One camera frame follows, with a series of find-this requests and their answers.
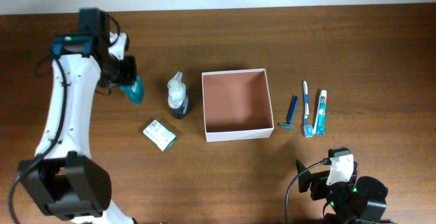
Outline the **teal mouthwash bottle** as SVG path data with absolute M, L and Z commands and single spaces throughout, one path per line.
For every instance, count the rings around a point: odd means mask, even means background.
M 133 104 L 141 104 L 144 99 L 144 86 L 139 76 L 131 85 L 121 85 L 120 89 L 128 95 Z

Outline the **blue disposable razor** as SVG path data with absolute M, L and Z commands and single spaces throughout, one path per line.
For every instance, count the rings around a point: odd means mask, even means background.
M 285 123 L 279 123 L 279 127 L 282 129 L 293 129 L 294 126 L 292 124 L 292 120 L 296 111 L 296 106 L 298 104 L 298 97 L 297 96 L 293 96 L 291 104 L 290 104 L 290 108 L 289 108 L 289 112 L 287 115 L 287 120 Z

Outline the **clear spray bottle dark liquid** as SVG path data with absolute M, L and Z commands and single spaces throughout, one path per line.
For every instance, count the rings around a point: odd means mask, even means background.
M 168 105 L 172 115 L 176 119 L 182 119 L 188 109 L 189 99 L 187 89 L 182 82 L 183 73 L 178 71 L 176 75 L 168 81 Z

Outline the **green white soap box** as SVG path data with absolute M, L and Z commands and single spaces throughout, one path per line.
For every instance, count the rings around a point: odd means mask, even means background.
M 177 140 L 176 135 L 157 120 L 153 120 L 147 125 L 142 133 L 162 152 L 166 152 Z

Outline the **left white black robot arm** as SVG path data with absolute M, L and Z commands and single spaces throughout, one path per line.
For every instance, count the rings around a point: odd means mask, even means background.
M 41 213 L 72 223 L 133 223 L 112 200 L 109 174 L 91 158 L 89 127 L 97 87 L 122 87 L 134 103 L 144 97 L 129 36 L 112 33 L 115 19 L 82 8 L 78 28 L 50 45 L 53 87 L 43 136 L 33 159 L 21 161 L 22 185 Z

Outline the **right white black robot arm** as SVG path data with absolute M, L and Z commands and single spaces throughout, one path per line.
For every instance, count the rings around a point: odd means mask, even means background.
M 382 216 L 387 208 L 388 188 L 378 179 L 370 176 L 357 177 L 358 164 L 349 181 L 328 185 L 328 171 L 312 174 L 304 164 L 296 160 L 298 190 L 311 192 L 311 199 L 324 199 L 325 206 L 333 209 L 325 214 L 324 223 L 383 223 Z

